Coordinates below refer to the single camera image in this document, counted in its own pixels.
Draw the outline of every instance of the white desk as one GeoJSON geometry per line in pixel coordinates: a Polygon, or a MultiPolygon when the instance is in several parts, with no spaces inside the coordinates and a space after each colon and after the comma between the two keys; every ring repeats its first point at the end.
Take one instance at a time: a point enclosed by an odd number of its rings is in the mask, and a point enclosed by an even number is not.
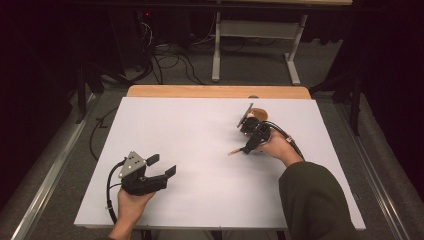
{"type": "MultiPolygon", "coordinates": [[[[296,139],[308,161],[336,176],[354,226],[364,229],[316,102],[310,99],[124,98],[75,224],[112,226],[105,209],[107,176],[117,162],[136,151],[144,158],[160,154],[147,176],[177,165],[168,188],[149,202],[138,228],[286,229],[278,193],[283,164],[259,152],[227,156],[247,141],[236,125],[251,102],[266,109],[269,120],[296,139]]],[[[112,184],[119,182],[118,172],[112,184]]],[[[115,211],[117,190],[111,191],[115,211]]]]}
{"type": "MultiPolygon", "coordinates": [[[[221,2],[257,2],[272,4],[303,4],[303,5],[351,5],[352,0],[217,0],[221,2]]],[[[221,13],[216,15],[215,51],[212,64],[212,81],[218,82],[221,69],[220,43],[221,36],[278,38],[292,40],[290,52],[284,53],[287,69],[293,85],[300,85],[296,66],[293,62],[302,37],[308,16],[302,15],[299,22],[256,22],[240,20],[221,20],[221,13]]]]}

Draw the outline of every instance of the human hand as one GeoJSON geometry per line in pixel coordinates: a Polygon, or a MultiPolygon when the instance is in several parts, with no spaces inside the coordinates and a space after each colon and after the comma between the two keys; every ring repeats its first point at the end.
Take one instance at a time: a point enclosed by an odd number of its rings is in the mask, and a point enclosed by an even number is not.
{"type": "Polygon", "coordinates": [[[118,192],[118,220],[109,234],[110,238],[128,239],[134,225],[143,215],[147,202],[155,195],[156,192],[143,196],[134,196],[128,194],[124,189],[118,192]]]}
{"type": "Polygon", "coordinates": [[[271,128],[270,140],[265,144],[259,145],[256,150],[266,152],[272,157],[281,160],[286,167],[303,161],[284,136],[273,128],[271,128]]]}

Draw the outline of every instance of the white table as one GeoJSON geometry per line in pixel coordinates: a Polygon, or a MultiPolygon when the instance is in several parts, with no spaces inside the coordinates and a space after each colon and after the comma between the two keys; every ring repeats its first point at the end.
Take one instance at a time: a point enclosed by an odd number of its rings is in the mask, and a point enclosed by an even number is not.
{"type": "MultiPolygon", "coordinates": [[[[136,151],[144,158],[160,154],[147,176],[177,165],[168,188],[149,202],[137,228],[286,229],[278,193],[283,164],[259,152],[227,156],[247,141],[236,125],[251,102],[295,138],[307,161],[335,175],[355,228],[365,229],[314,100],[181,97],[122,100],[75,225],[113,225],[105,209],[106,180],[117,162],[136,151]]],[[[118,172],[112,184],[120,181],[118,172]]],[[[117,191],[111,191],[115,211],[117,191]]]]}

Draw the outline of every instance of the wooden table edge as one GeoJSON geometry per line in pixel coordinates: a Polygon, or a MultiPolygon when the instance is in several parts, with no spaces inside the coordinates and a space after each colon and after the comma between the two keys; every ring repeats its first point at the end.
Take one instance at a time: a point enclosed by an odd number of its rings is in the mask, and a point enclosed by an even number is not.
{"type": "Polygon", "coordinates": [[[301,86],[134,85],[127,97],[311,99],[301,86]]]}

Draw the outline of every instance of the jacket sleeve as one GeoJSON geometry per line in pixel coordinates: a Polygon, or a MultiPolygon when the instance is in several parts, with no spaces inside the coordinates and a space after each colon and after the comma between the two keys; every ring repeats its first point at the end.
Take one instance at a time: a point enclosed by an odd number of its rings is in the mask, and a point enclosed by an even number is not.
{"type": "Polygon", "coordinates": [[[293,240],[359,239],[343,190],[325,167],[310,162],[292,164],[279,184],[293,240]]]}

